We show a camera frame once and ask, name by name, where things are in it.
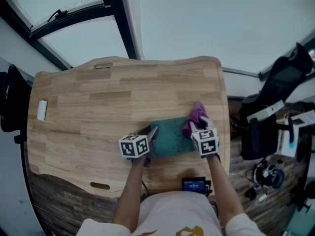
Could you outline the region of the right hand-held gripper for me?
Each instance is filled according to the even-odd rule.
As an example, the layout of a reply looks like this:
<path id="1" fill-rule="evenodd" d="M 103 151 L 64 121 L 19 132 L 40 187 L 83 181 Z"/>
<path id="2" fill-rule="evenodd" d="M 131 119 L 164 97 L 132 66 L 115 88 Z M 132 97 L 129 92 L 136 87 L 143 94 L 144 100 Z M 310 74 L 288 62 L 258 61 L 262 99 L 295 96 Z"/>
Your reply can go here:
<path id="1" fill-rule="evenodd" d="M 189 122 L 192 133 L 190 138 L 194 148 L 202 158 L 213 154 L 219 155 L 220 139 L 213 122 L 208 117 L 200 116 L 199 124 L 200 128 L 198 131 L 195 123 L 193 121 Z"/>

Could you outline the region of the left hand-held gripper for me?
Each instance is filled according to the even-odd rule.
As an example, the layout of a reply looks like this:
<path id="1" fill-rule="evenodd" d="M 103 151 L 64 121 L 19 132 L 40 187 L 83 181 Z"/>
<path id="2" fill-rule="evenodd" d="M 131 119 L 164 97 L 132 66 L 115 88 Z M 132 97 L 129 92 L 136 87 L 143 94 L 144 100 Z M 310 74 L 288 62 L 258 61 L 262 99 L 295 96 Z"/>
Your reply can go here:
<path id="1" fill-rule="evenodd" d="M 149 167 L 153 156 L 153 140 L 158 134 L 158 126 L 152 129 L 140 129 L 119 139 L 121 156 L 134 163 L 144 158 L 144 167 Z"/>

